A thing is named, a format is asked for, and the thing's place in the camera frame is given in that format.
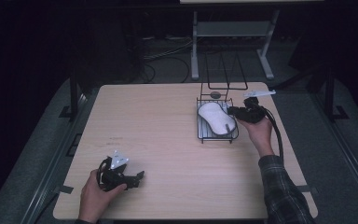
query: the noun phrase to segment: plaid shirt sleeve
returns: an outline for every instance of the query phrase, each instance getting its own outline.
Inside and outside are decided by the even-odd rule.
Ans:
[[[297,189],[278,156],[264,156],[258,162],[264,186],[268,224],[315,223],[304,195]]]

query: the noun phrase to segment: black device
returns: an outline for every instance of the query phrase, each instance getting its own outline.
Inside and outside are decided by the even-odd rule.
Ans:
[[[248,123],[257,123],[266,116],[266,109],[258,104],[257,97],[249,97],[243,103],[245,107],[231,106],[227,113]]]
[[[101,162],[97,173],[97,183],[104,191],[109,191],[121,184],[127,184],[127,189],[138,188],[142,178],[144,178],[145,171],[138,173],[135,176],[123,175],[127,164],[123,164],[116,169],[110,169],[112,165],[112,158],[107,157]]]

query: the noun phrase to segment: table top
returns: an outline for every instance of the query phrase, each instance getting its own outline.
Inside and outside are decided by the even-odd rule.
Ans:
[[[230,91],[242,106],[243,94],[266,91],[248,83],[247,91]],[[75,219],[81,189],[90,171],[115,150],[130,158],[125,175],[145,171],[139,188],[120,194],[103,217],[113,219],[247,219],[266,218],[258,153],[246,129],[228,141],[198,138],[197,99],[200,83],[112,85],[101,87],[54,208],[57,219]],[[271,96],[259,97],[282,135],[285,167],[298,186],[306,181]],[[272,145],[278,152],[276,134]],[[314,217],[317,208],[304,195]]]

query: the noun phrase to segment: right hand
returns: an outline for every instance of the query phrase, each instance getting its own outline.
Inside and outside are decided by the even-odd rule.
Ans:
[[[248,130],[249,138],[254,143],[260,157],[274,155],[271,146],[272,124],[269,119],[263,118],[256,124],[241,119],[237,119],[237,121]]]
[[[126,188],[127,185],[122,184],[105,192],[98,185],[97,170],[91,171],[86,185],[81,190],[78,219],[96,223],[107,206]]]

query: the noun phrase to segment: white object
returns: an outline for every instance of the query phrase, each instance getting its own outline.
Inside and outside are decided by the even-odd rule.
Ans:
[[[119,166],[126,164],[130,159],[125,158],[119,151],[115,150],[115,153],[112,157],[112,164],[110,165],[110,169],[116,169]]]
[[[232,133],[235,128],[235,120],[225,113],[220,104],[210,102],[199,108],[199,115],[205,119],[213,133],[224,135]]]
[[[276,91],[250,91],[245,93],[244,97],[257,97],[257,96],[263,96],[263,95],[272,95],[277,93]]]

